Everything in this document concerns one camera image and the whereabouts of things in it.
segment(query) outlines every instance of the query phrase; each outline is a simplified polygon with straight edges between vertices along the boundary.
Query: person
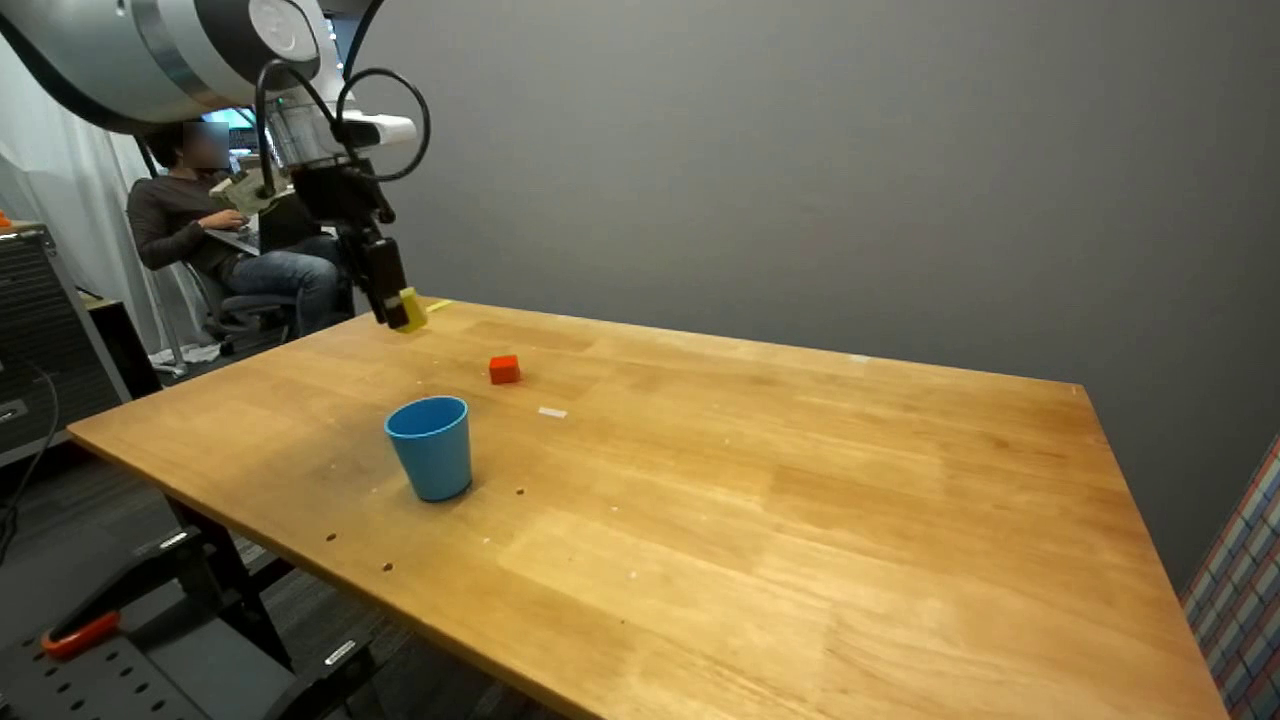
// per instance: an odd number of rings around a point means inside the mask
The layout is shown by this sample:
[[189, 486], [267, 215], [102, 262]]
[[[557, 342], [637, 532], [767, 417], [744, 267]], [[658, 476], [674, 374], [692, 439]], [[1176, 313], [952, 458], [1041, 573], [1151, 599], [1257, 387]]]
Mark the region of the person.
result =
[[318, 225], [295, 225], [295, 212], [284, 212], [284, 225], [274, 225], [274, 212], [261, 215], [267, 248], [261, 257], [217, 239], [222, 231], [245, 231], [247, 215], [213, 194], [223, 179], [223, 152], [205, 118], [161, 125], [144, 142], [167, 167], [128, 191], [128, 225], [149, 267], [184, 261], [230, 297], [288, 297], [302, 330], [351, 314], [351, 281], [336, 262], [336, 239], [323, 239]]

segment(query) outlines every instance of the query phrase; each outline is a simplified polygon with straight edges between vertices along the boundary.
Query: table leg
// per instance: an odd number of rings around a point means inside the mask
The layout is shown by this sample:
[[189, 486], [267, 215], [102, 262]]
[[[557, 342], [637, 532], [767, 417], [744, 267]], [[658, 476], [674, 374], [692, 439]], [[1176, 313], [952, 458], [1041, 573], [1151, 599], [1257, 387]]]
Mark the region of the table leg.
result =
[[217, 613], [223, 622], [233, 622], [245, 640], [254, 640], [261, 651], [267, 651], [275, 664], [284, 664], [293, 673], [293, 655], [261, 599], [266, 581], [281, 581], [288, 573], [284, 561], [274, 561], [255, 581], [230, 527], [222, 527], [217, 520], [194, 511], [180, 500], [167, 500], [173, 515], [180, 520], [180, 527], [200, 527], [205, 537], [205, 573], [200, 565], [194, 573], [180, 574], [184, 592], [194, 604], [205, 604], [209, 613]]

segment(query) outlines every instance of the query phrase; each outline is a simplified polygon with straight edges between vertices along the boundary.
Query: table surface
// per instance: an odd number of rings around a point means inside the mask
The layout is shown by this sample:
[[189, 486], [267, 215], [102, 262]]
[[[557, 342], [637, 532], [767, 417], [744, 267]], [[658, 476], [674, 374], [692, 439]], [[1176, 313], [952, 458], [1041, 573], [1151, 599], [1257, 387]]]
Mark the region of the table surface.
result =
[[[431, 390], [455, 504], [386, 439]], [[1225, 716], [1073, 383], [449, 303], [71, 437], [587, 716]]]

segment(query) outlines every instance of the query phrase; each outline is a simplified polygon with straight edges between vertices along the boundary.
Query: gray wall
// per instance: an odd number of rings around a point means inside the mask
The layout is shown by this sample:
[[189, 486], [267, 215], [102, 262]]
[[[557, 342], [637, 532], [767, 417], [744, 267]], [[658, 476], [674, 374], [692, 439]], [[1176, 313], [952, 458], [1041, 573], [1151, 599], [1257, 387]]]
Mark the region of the gray wall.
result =
[[1081, 379], [1182, 581], [1280, 426], [1272, 0], [416, 0], [428, 291]]

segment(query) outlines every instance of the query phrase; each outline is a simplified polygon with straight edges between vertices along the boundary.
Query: blue cup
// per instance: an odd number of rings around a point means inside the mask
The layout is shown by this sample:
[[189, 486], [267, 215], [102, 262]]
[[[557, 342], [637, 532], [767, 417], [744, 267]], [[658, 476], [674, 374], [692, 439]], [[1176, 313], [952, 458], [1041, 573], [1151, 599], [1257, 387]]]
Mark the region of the blue cup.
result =
[[390, 417], [390, 439], [424, 504], [444, 504], [471, 486], [467, 403], [424, 397]]

